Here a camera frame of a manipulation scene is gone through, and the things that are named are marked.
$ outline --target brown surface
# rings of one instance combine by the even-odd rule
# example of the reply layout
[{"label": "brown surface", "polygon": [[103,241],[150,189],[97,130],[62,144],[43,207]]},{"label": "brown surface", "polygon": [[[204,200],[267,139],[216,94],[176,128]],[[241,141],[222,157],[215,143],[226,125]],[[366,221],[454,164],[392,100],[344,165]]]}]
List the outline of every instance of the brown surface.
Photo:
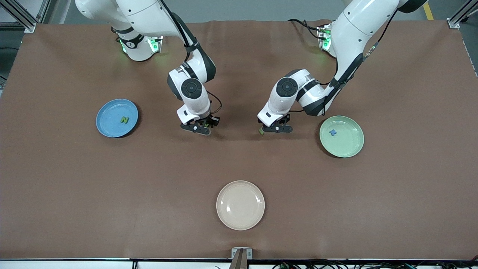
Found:
[{"label": "brown surface", "polygon": [[[478,253],[477,79],[459,31],[391,24],[327,113],[365,133],[363,150],[339,159],[319,146],[325,117],[295,113],[294,133],[257,132],[256,113],[284,74],[333,75],[309,33],[289,22],[191,30],[217,65],[206,87],[224,103],[210,137],[179,128],[182,103],[166,85],[185,55],[179,40],[137,63],[107,25],[39,25],[25,36],[0,103],[2,258],[217,258],[234,246],[256,258]],[[122,139],[95,127],[115,98],[142,112]],[[262,221],[242,232],[215,209],[238,179],[266,200]]]}]

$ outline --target plate rim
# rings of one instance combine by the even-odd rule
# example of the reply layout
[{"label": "plate rim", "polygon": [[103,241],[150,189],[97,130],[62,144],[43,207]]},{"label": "plate rim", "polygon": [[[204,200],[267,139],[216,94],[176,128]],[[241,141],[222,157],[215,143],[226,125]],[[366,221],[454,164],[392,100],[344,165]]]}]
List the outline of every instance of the plate rim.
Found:
[{"label": "plate rim", "polygon": [[[233,184],[237,184],[239,182],[245,182],[246,184],[252,185],[252,187],[256,188],[259,191],[259,194],[261,195],[262,201],[263,201],[263,204],[264,204],[263,210],[261,211],[261,217],[254,224],[252,224],[250,227],[244,228],[244,229],[236,229],[236,228],[233,228],[233,227],[229,226],[227,223],[224,222],[224,220],[221,218],[221,215],[219,214],[219,197],[221,196],[221,194],[224,192],[224,190],[227,187],[229,187],[230,185],[233,185]],[[264,194],[259,189],[259,187],[256,186],[256,184],[254,184],[252,182],[249,182],[249,181],[246,181],[246,180],[235,180],[233,182],[230,182],[230,183],[226,184],[221,189],[221,191],[219,192],[219,194],[217,195],[217,198],[216,198],[216,213],[217,213],[217,216],[219,217],[219,220],[221,220],[222,224],[224,224],[226,227],[228,227],[230,229],[233,229],[233,230],[236,230],[236,231],[246,231],[246,230],[254,228],[259,222],[261,222],[262,218],[264,217],[265,210],[266,210],[266,200],[264,198]]]},{"label": "plate rim", "polygon": [[[353,123],[355,123],[355,124],[357,125],[358,130],[359,130],[359,133],[360,133],[360,136],[361,136],[361,138],[362,138],[362,143],[361,143],[360,147],[357,149],[357,151],[356,151],[354,154],[349,155],[349,156],[340,156],[340,155],[337,155],[337,154],[334,154],[334,153],[330,152],[330,150],[324,145],[324,141],[323,141],[323,139],[322,139],[322,130],[323,130],[323,128],[325,128],[324,125],[327,123],[327,121],[333,121],[334,118],[346,118],[346,119],[352,121]],[[334,156],[336,156],[336,157],[340,157],[340,158],[350,158],[350,157],[353,157],[353,156],[357,155],[360,151],[362,151],[363,145],[365,144],[365,136],[364,136],[364,134],[363,134],[362,127],[361,127],[356,121],[354,121],[353,119],[351,119],[351,118],[349,118],[349,117],[347,117],[347,116],[343,116],[343,115],[335,115],[335,116],[332,116],[332,117],[327,118],[327,119],[322,123],[322,125],[320,126],[320,129],[319,129],[319,138],[320,138],[320,143],[322,144],[322,146],[326,149],[326,151],[327,151],[328,153],[330,153],[330,154],[332,154],[332,155],[334,155]]]},{"label": "plate rim", "polygon": [[[100,119],[100,113],[105,109],[105,107],[107,107],[110,103],[112,102],[115,102],[115,101],[123,101],[124,103],[128,103],[130,105],[132,105],[132,107],[135,109],[136,111],[136,119],[135,119],[135,122],[133,124],[133,127],[128,131],[126,132],[125,134],[122,134],[122,135],[119,135],[119,136],[111,136],[111,135],[107,135],[106,133],[103,132],[103,128],[100,128],[99,126],[99,119]],[[98,110],[98,113],[96,114],[96,129],[98,130],[98,132],[106,137],[109,137],[109,138],[118,138],[118,137],[122,137],[122,136],[125,136],[127,134],[129,134],[133,129],[134,127],[136,126],[136,124],[138,123],[138,119],[139,119],[139,111],[138,111],[138,107],[136,106],[136,104],[131,101],[131,100],[128,100],[128,99],[125,99],[125,98],[118,98],[118,99],[113,99],[113,100],[110,100],[108,102],[106,102],[99,110]]]}]

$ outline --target yellow tape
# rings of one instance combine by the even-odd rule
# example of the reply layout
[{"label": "yellow tape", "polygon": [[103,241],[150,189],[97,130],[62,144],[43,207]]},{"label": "yellow tape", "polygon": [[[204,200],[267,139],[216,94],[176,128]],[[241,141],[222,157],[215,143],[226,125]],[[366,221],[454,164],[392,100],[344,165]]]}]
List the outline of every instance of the yellow tape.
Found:
[{"label": "yellow tape", "polygon": [[428,4],[428,2],[425,3],[425,5],[423,5],[423,9],[425,10],[425,15],[426,15],[427,20],[433,21],[432,10],[430,9],[430,5]]}]

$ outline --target plate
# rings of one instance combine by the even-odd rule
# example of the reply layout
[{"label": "plate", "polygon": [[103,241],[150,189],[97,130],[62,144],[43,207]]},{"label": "plate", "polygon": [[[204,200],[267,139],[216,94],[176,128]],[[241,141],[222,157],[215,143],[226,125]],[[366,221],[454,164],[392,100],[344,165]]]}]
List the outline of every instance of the plate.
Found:
[{"label": "plate", "polygon": [[362,128],[345,116],[333,116],[324,121],[319,131],[320,142],[332,155],[348,158],[356,155],[363,147]]},{"label": "plate", "polygon": [[219,219],[227,227],[244,231],[261,221],[265,210],[262,192],[256,185],[243,180],[229,183],[216,200]]},{"label": "plate", "polygon": [[138,122],[138,108],[130,100],[115,99],[107,102],[96,116],[96,128],[107,137],[127,135]]}]

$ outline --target blue plate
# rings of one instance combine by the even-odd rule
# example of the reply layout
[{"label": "blue plate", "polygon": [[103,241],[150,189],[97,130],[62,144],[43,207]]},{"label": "blue plate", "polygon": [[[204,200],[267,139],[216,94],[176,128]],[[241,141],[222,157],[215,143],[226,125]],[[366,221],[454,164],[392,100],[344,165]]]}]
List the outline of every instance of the blue plate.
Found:
[{"label": "blue plate", "polygon": [[107,102],[96,116],[96,128],[107,137],[127,135],[138,122],[138,108],[130,100],[115,99]]}]

